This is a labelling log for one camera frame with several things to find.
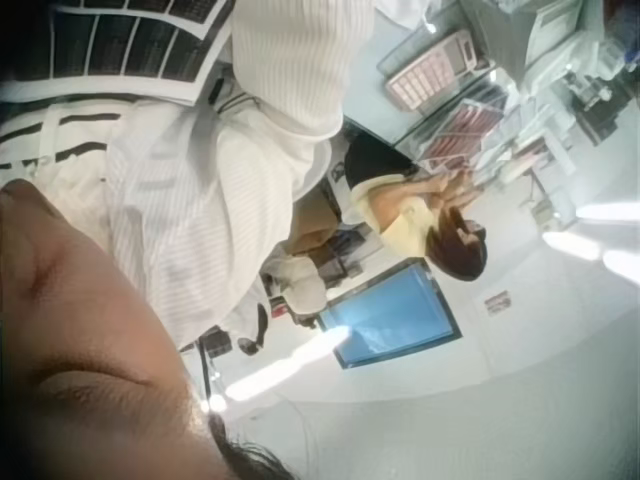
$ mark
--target brown hair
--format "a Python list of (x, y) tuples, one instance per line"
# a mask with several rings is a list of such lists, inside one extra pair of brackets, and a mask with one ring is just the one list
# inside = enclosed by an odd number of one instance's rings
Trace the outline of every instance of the brown hair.
[(487, 232), (484, 229), (474, 232), (480, 241), (465, 245), (458, 229), (471, 233), (460, 210), (453, 207), (443, 211), (438, 219), (438, 230), (429, 230), (427, 257), (444, 273), (471, 282), (482, 274), (487, 264)]

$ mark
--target black skirt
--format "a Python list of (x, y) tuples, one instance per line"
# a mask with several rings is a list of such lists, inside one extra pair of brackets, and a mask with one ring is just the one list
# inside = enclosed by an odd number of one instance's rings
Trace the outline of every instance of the black skirt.
[(367, 134), (360, 134), (351, 142), (344, 159), (350, 189), (372, 178), (397, 174), (409, 177), (417, 171), (418, 167), (407, 157)]

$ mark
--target man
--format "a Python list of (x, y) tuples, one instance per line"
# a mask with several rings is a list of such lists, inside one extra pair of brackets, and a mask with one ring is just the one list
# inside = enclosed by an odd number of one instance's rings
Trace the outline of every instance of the man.
[(160, 101), (53, 101), (1, 127), (2, 162), (14, 176), (28, 165), (22, 176), (110, 252), (182, 348), (288, 237), (293, 201), (328, 164), (314, 165), (315, 147), (341, 127), (372, 16), (371, 0), (240, 0), (234, 71), (255, 102), (220, 119)]
[[(223, 318), (286, 238), (313, 147), (340, 126), (348, 60), (370, 30), (370, 8), (364, 0), (239, 1), (236, 75), (261, 100), (221, 125), (160, 102), (92, 101), (12, 120), (27, 122), (22, 136), (11, 130), (17, 124), (3, 126), (0, 162), (44, 148), (28, 176), (108, 241), (127, 274), (33, 185), (4, 186), (3, 478), (293, 478), (202, 417), (175, 347)], [(61, 125), (60, 113), (96, 105), (118, 110), (115, 124)], [(80, 134), (107, 142), (104, 156), (50, 162), (57, 141)], [(74, 168), (80, 160), (90, 166)], [(106, 200), (83, 203), (80, 187), (96, 183)], [(70, 195), (60, 193), (65, 186)], [(107, 236), (95, 215), (103, 211)]]
[(0, 223), (2, 478), (293, 478), (202, 416), (157, 316), (31, 184)]

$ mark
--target dark hair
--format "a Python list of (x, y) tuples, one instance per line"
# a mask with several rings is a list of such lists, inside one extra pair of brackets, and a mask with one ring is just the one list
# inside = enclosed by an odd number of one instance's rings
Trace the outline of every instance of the dark hair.
[(438, 230), (431, 228), (429, 231), (426, 253), (444, 273), (457, 280), (471, 282), (482, 274), (487, 264), (487, 232), (484, 229), (473, 232), (480, 241), (465, 245), (458, 229), (471, 233), (460, 210), (454, 207), (443, 211), (438, 219)]
[(239, 480), (297, 480), (268, 450), (229, 440), (224, 423), (217, 415), (209, 416), (209, 428), (220, 453)]

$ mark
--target eyebrow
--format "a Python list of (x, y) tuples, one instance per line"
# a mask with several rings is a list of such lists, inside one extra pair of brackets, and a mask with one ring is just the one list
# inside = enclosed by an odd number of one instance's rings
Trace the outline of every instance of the eyebrow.
[(149, 385), (148, 382), (133, 378), (125, 369), (110, 365), (106, 362), (96, 361), (91, 358), (52, 357), (40, 362), (39, 367), (31, 372), (27, 381), (32, 386), (37, 386), (47, 379), (65, 372), (87, 372), (108, 375), (141, 386)]
[(84, 428), (133, 435), (151, 430), (174, 433), (184, 424), (182, 402), (174, 392), (96, 371), (63, 370), (59, 375), (47, 377), (51, 382), (45, 380), (35, 389), (30, 403), (37, 413)]

